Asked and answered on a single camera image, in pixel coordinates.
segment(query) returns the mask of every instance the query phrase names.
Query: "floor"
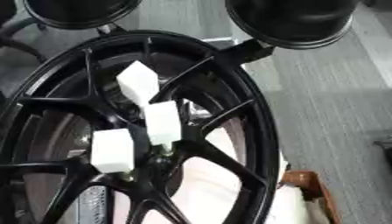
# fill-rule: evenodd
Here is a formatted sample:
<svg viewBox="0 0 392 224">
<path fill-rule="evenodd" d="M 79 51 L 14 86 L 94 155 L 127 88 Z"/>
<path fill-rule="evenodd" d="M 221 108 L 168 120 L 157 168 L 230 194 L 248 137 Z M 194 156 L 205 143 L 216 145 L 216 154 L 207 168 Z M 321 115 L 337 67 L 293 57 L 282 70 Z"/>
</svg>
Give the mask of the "floor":
<svg viewBox="0 0 392 224">
<path fill-rule="evenodd" d="M 26 16 L 21 7 L 14 19 Z M 199 39 L 247 38 L 228 19 L 223 0 L 143 0 L 119 24 Z M 16 38 L 51 57 L 94 36 L 29 27 Z M 272 107 L 285 156 L 295 169 L 320 174 L 344 224 L 392 222 L 392 171 L 373 145 L 392 134 L 391 49 L 392 12 L 360 6 L 340 42 L 309 51 L 277 49 L 248 65 Z M 2 49 L 0 88 L 10 95 L 37 66 L 29 55 Z"/>
</svg>

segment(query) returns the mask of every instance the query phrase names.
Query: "black alloy wheel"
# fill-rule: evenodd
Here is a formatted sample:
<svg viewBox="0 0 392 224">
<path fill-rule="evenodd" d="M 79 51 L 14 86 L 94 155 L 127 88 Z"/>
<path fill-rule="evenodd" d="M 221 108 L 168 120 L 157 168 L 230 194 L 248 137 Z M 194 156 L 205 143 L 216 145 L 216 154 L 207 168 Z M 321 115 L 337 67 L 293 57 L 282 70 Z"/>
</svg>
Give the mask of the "black alloy wheel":
<svg viewBox="0 0 392 224">
<path fill-rule="evenodd" d="M 178 102 L 183 139 L 175 143 L 170 156 L 161 155 L 149 144 L 140 109 L 119 94 L 116 76 L 135 60 L 159 74 L 160 92 L 151 102 Z M 204 158 L 241 181 L 225 223 L 263 223 L 277 186 L 277 133 L 263 95 L 233 61 L 195 38 L 161 31 L 95 38 L 47 61 L 3 107 L 3 223 L 57 223 L 78 196 L 93 186 L 129 197 L 127 223 L 141 223 L 151 209 L 172 223 L 191 223 L 171 200 L 181 185 L 182 166 L 190 158 Z M 210 115 L 193 117 L 186 102 Z M 241 132 L 241 137 L 231 136 L 233 142 L 242 142 L 234 144 L 241 161 L 205 139 L 226 125 Z M 118 173 L 99 173 L 89 163 L 92 131 L 120 128 L 129 129 L 136 144 L 136 169 L 130 182 Z M 74 139 L 80 136 L 84 136 L 84 144 L 75 146 Z M 70 156 L 74 148 L 80 153 Z M 62 178 L 55 184 L 52 178 L 52 185 L 39 187 L 25 177 L 35 173 Z M 44 181 L 35 182 L 42 186 Z M 45 194 L 51 195 L 47 208 L 37 209 Z M 113 217 L 111 210 L 106 211 L 106 223 Z"/>
</svg>

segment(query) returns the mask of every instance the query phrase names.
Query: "wheel rim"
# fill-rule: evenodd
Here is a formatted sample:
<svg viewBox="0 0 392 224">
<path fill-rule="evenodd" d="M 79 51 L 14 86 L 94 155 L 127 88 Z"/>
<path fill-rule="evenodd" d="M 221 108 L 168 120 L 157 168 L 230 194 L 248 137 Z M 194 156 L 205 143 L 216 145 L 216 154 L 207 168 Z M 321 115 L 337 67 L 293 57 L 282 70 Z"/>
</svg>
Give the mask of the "wheel rim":
<svg viewBox="0 0 392 224">
<path fill-rule="evenodd" d="M 97 80 L 100 77 L 97 74 L 103 70 L 102 61 L 118 55 L 126 57 L 130 53 L 139 53 L 138 58 L 152 68 L 154 62 L 151 57 L 154 58 L 157 53 L 184 58 L 187 63 L 180 66 L 183 72 L 173 77 L 168 75 L 170 79 L 164 81 L 161 91 L 151 101 L 186 98 L 213 112 L 212 117 L 193 125 L 185 125 L 184 140 L 176 143 L 178 150 L 175 150 L 166 163 L 156 163 L 153 158 L 157 155 L 151 154 L 149 149 L 148 162 L 143 162 L 142 159 L 136 161 L 138 165 L 134 182 L 125 182 L 116 175 L 100 174 L 89 164 L 88 153 L 57 162 L 25 162 L 28 158 L 26 152 L 34 141 L 31 139 L 34 133 L 31 128 L 34 131 L 42 122 L 41 119 L 45 116 L 43 109 L 60 110 L 83 117 L 94 130 L 128 127 L 132 132 L 137 131 L 140 125 L 143 126 L 143 121 L 137 116 L 128 114 L 128 110 L 119 108 L 106 96 L 106 91 L 99 84 L 105 80 Z M 206 85 L 207 80 L 211 79 L 213 85 Z M 70 99 L 69 95 L 73 95 L 77 87 L 75 83 L 88 86 L 85 91 L 88 97 L 73 96 Z M 227 90 L 223 94 L 225 96 L 222 96 L 223 88 Z M 234 117 L 239 117 L 245 127 L 246 167 L 205 140 L 208 133 Z M 167 32 L 132 31 L 88 41 L 39 68 L 12 97 L 2 118 L 3 164 L 0 165 L 0 173 L 4 185 L 9 185 L 11 179 L 20 180 L 21 175 L 28 173 L 66 175 L 65 184 L 59 189 L 41 223 L 55 223 L 74 199 L 90 186 L 106 186 L 125 193 L 131 198 L 133 207 L 155 208 L 173 223 L 189 223 L 166 194 L 165 183 L 175 169 L 188 158 L 194 157 L 212 161 L 230 170 L 241 180 L 241 192 L 226 222 L 264 221 L 275 191 L 277 138 L 263 96 L 239 66 L 230 65 L 217 49 L 193 38 Z M 166 179 L 152 175 L 157 170 L 158 176 Z M 145 213 L 144 210 L 132 209 L 129 220 L 133 221 L 131 223 L 138 223 L 140 215 Z"/>
</svg>

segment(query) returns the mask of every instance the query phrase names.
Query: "chair leg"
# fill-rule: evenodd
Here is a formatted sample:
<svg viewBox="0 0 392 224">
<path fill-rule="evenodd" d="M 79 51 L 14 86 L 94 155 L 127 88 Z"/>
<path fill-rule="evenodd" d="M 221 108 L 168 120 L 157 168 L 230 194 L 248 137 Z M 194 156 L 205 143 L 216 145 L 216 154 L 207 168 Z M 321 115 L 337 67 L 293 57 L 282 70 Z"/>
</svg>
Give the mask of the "chair leg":
<svg viewBox="0 0 392 224">
<path fill-rule="evenodd" d="M 46 57 L 44 55 L 42 55 L 36 49 L 34 49 L 34 48 L 30 47 L 29 45 L 24 44 L 22 42 L 18 42 L 16 40 L 13 40 L 11 38 L 0 37 L 0 46 L 8 46 L 11 48 L 18 49 L 19 51 L 29 53 L 29 54 L 33 55 L 34 57 L 36 57 L 40 63 L 44 63 L 46 61 Z"/>
<path fill-rule="evenodd" d="M 36 19 L 32 17 L 25 18 L 21 21 L 17 21 L 12 24 L 8 24 L 0 30 L 0 36 L 2 37 L 12 37 L 16 32 L 19 32 L 20 30 L 24 29 L 26 26 L 29 25 L 38 25 L 38 28 L 43 31 L 46 27 L 43 24 L 40 24 L 37 22 Z"/>
</svg>

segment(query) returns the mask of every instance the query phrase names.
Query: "white foam cube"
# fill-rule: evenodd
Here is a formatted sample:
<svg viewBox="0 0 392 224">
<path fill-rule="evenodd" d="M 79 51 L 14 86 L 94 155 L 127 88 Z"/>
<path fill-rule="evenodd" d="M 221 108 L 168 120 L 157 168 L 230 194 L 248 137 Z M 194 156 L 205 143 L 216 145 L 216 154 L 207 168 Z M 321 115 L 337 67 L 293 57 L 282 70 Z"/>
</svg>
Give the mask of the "white foam cube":
<svg viewBox="0 0 392 224">
<path fill-rule="evenodd" d="M 181 140 L 181 121 L 175 101 L 154 103 L 144 108 L 147 133 L 152 145 L 171 147 Z"/>
<path fill-rule="evenodd" d="M 134 142 L 127 129 L 95 131 L 91 165 L 99 172 L 130 172 L 135 168 Z"/>
<path fill-rule="evenodd" d="M 132 63 L 116 78 L 122 94 L 139 107 L 148 105 L 159 91 L 158 75 L 140 61 Z"/>
</svg>

